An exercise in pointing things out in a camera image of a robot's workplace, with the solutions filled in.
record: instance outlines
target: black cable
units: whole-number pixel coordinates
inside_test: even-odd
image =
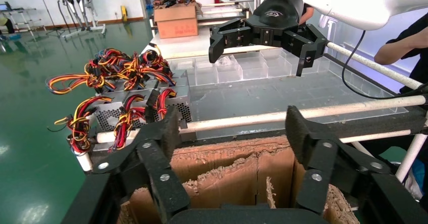
[[[351,52],[351,55],[349,55],[348,60],[346,60],[345,65],[343,66],[343,69],[342,69],[342,82],[343,82],[343,84],[345,84],[345,86],[348,87],[348,89],[350,89],[352,92],[354,92],[354,93],[356,93],[358,95],[361,95],[363,97],[369,98],[369,99],[396,99],[396,98],[407,97],[407,96],[421,95],[422,94],[421,89],[427,87],[428,83],[422,84],[417,89],[411,90],[411,91],[409,91],[407,93],[399,94],[399,95],[391,96],[391,97],[373,97],[373,96],[369,96],[369,95],[366,95],[366,94],[363,94],[363,93],[360,93],[360,92],[356,91],[351,86],[349,86],[348,83],[346,83],[346,81],[345,81],[345,70],[346,70],[346,66],[348,65],[348,63],[351,60],[352,56],[354,55],[354,53],[357,51],[358,47],[360,46],[360,44],[361,44],[361,42],[362,42],[362,40],[364,38],[364,35],[365,35],[365,30],[362,32],[361,38],[358,41],[357,46],[355,46],[354,50]]]
[[[65,127],[67,126],[67,124],[65,124],[65,126],[63,126],[61,129],[58,130],[51,130],[49,127],[46,127],[50,132],[59,132],[62,131]]]

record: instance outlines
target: epoxy floor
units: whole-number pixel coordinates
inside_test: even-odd
[[[88,33],[65,42],[39,32],[0,47],[0,223],[60,223],[84,174],[66,142],[68,130],[54,121],[72,114],[94,95],[80,86],[66,95],[53,95],[47,78],[83,73],[83,66],[101,49],[113,47],[132,54],[151,39],[147,22],[107,25],[105,38]]]

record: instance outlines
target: torn cardboard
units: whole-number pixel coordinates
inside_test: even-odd
[[[285,136],[177,149],[171,164],[178,177],[187,180],[183,187],[192,208],[260,203],[289,207],[298,190],[292,180],[298,182],[304,172],[296,166]],[[129,202],[137,223],[160,223],[146,188],[135,191]],[[343,195],[336,192],[328,197],[325,218],[334,224],[358,223],[343,203],[347,203]]]
[[[274,196],[276,195],[274,192],[274,187],[271,183],[271,178],[267,177],[266,178],[266,194],[267,194],[267,203],[269,204],[269,207],[271,209],[275,209],[277,208],[275,206],[275,200],[274,200]]]
[[[169,8],[154,10],[154,21],[157,23],[159,37],[173,38],[197,36],[198,22],[196,18],[197,3],[176,4]]]

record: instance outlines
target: metal frame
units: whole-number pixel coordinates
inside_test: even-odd
[[[33,8],[33,9],[24,9],[24,10],[4,11],[4,12],[2,12],[2,14],[4,14],[4,15],[8,14],[11,17],[11,21],[15,25],[15,28],[16,28],[16,30],[18,32],[29,31],[31,33],[31,36],[33,37],[34,41],[37,41],[36,38],[35,38],[35,36],[34,36],[33,31],[35,31],[37,33],[37,30],[40,29],[40,28],[43,28],[46,31],[46,27],[44,25],[41,25],[41,26],[33,26],[32,25],[32,26],[30,26],[30,23],[34,23],[35,21],[41,21],[41,19],[37,19],[37,20],[31,20],[31,19],[29,19],[27,21],[27,19],[25,19],[25,16],[24,16],[24,13],[26,13],[27,16],[28,16],[28,18],[30,18],[30,14],[28,13],[28,11],[35,11],[35,10],[36,9]],[[22,19],[23,19],[24,22],[17,23],[15,21],[15,19],[13,18],[14,14],[21,14]],[[27,28],[19,28],[19,25],[26,25]]]
[[[336,50],[344,55],[348,55],[348,56],[351,55],[351,51],[345,48],[342,48],[332,42],[329,42],[327,44],[327,47],[333,50]],[[230,49],[230,51],[227,51],[228,49],[226,49],[225,54],[243,52],[243,51],[255,51],[255,50],[261,50],[261,49],[268,49],[268,48],[271,48],[271,47],[258,45],[258,46],[228,48]],[[398,74],[397,72],[390,70],[382,65],[379,65],[360,55],[354,54],[352,56],[352,59],[390,77],[391,79],[396,80],[397,82],[400,82],[406,85],[411,89],[416,89],[421,85],[420,82],[410,79],[404,75]],[[422,95],[409,96],[409,97],[400,97],[396,99],[376,100],[376,101],[360,102],[360,103],[353,103],[353,104],[303,109],[301,110],[301,113],[305,118],[309,119],[309,118],[316,118],[316,117],[323,117],[323,116],[357,113],[357,112],[363,112],[368,110],[385,109],[385,108],[391,108],[391,107],[423,105],[426,103],[426,101],[427,101],[426,97]],[[180,130],[180,134],[195,133],[199,131],[223,129],[223,128],[229,128],[229,127],[248,126],[248,125],[256,125],[256,124],[272,123],[272,122],[283,122],[286,116],[287,116],[287,113],[283,111],[278,113],[268,113],[268,114],[260,114],[260,115],[244,116],[244,117],[233,117],[233,118],[226,118],[226,119],[191,122],[187,124],[186,129]],[[424,128],[428,127],[428,115],[426,115],[425,118],[427,119],[427,121],[423,126]],[[131,131],[129,133],[128,139],[133,139],[137,133],[138,133],[138,130]],[[371,134],[371,135],[365,135],[365,136],[354,136],[354,137],[349,137],[341,140],[346,143],[351,143],[351,142],[361,141],[361,140],[380,139],[380,138],[404,136],[404,135],[410,135],[410,134],[411,134],[410,130],[405,130],[405,131],[398,131],[398,132]],[[418,133],[415,135],[407,151],[407,154],[404,160],[402,161],[396,174],[400,182],[403,182],[417,154],[419,153],[421,147],[423,146],[426,138],[427,138],[427,135],[422,133]],[[114,139],[114,135],[112,132],[97,134],[97,141],[100,143],[110,142],[112,141],[112,139]]]

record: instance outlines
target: cardboard flap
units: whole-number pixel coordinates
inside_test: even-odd
[[[172,21],[196,18],[195,5],[177,4],[170,8],[154,10],[154,21]]]

